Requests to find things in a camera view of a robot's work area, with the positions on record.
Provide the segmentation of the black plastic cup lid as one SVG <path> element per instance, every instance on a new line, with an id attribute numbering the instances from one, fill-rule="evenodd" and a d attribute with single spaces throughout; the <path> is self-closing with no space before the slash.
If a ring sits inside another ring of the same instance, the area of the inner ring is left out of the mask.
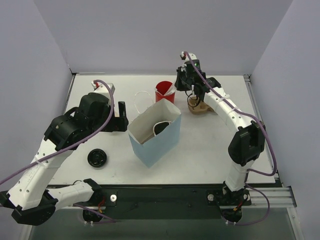
<path id="1" fill-rule="evenodd" d="M 154 126 L 153 126 L 153 133 L 154 135 L 158 135 L 160 134 L 166 127 L 168 127 L 171 124 L 170 121 L 161 121 L 161 122 L 157 122 Z"/>

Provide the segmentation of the light blue paper bag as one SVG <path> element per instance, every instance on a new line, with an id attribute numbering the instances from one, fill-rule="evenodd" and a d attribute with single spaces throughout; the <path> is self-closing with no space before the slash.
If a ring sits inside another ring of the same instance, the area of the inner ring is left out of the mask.
<path id="1" fill-rule="evenodd" d="M 182 113 L 167 99 L 153 102 L 127 126 L 134 154 L 151 168 L 179 142 Z"/>

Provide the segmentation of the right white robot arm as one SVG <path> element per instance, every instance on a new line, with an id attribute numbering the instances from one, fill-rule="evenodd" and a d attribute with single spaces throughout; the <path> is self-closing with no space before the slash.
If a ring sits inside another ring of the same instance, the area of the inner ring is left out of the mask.
<path id="1" fill-rule="evenodd" d="M 248 169 L 265 149 L 265 136 L 261 130 L 263 123 L 238 113 L 240 109 L 230 100 L 222 85 L 214 77 L 206 77 L 201 71 L 198 59 L 182 58 L 183 65 L 177 68 L 175 87 L 178 91 L 192 91 L 196 99 L 208 105 L 234 133 L 228 146 L 232 160 L 226 177 L 226 188 L 221 197 L 227 204 L 233 204 L 244 189 Z"/>

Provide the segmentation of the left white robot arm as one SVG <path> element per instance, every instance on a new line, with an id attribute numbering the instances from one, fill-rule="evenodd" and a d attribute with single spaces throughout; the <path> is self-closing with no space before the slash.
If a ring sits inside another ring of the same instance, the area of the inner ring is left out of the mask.
<path id="1" fill-rule="evenodd" d="M 115 116 L 108 94 L 90 92 L 81 98 L 78 106 L 52 120 L 31 167 L 10 190 L 0 193 L 1 205 L 13 210 L 11 216 L 18 224 L 39 226 L 64 207 L 100 203 L 102 188 L 91 178 L 58 189 L 49 190 L 47 186 L 62 163 L 77 149 L 75 143 L 87 141 L 94 132 L 127 130 L 125 102 L 118 102 L 118 108 L 119 115 Z"/>

